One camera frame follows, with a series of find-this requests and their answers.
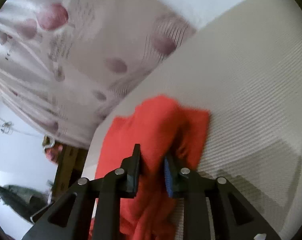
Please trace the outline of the dark hanging garment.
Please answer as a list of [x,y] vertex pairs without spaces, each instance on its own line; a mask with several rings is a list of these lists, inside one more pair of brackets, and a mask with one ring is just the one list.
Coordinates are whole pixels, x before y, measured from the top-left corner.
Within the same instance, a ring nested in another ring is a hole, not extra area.
[[31,217],[47,206],[48,197],[48,194],[29,187],[11,184],[0,186],[0,201],[30,223],[33,223]]

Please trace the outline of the floral bag on cabinet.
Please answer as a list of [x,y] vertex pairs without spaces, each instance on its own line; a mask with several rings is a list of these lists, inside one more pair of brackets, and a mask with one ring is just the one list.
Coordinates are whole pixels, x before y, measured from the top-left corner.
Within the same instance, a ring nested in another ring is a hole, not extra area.
[[50,162],[58,164],[58,158],[62,153],[63,145],[52,137],[46,135],[43,139],[42,147],[46,158]]

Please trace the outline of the leaf-print satin curtain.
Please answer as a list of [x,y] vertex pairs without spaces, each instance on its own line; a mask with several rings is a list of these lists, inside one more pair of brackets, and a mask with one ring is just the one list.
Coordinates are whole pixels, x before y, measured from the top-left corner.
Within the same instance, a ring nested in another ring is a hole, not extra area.
[[97,126],[195,33],[158,0],[0,0],[0,97],[53,139]]

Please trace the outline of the beige woven table cover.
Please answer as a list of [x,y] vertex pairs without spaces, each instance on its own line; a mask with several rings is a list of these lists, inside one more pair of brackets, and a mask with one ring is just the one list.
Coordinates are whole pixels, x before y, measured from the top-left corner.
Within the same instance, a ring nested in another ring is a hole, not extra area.
[[115,116],[165,94],[210,111],[198,166],[226,177],[282,239],[302,226],[302,10],[295,0],[245,0],[158,66],[95,131],[92,179]]

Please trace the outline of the dark wooden cabinet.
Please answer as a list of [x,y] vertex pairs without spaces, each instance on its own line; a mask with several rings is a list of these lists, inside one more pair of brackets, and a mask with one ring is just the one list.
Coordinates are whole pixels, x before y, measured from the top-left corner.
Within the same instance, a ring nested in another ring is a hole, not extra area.
[[52,186],[52,200],[57,200],[81,176],[88,150],[62,145],[62,152],[58,156],[58,168]]

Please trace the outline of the red knit sweater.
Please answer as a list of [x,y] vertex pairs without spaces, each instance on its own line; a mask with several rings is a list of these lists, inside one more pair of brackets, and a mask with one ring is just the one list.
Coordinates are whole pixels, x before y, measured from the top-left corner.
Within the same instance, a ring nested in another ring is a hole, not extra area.
[[169,198],[161,170],[170,149],[183,165],[196,169],[207,138],[210,112],[181,106],[159,95],[143,101],[130,116],[114,118],[104,137],[95,178],[118,168],[140,144],[142,173],[133,199],[121,199],[121,239],[174,239],[171,216],[177,205]]

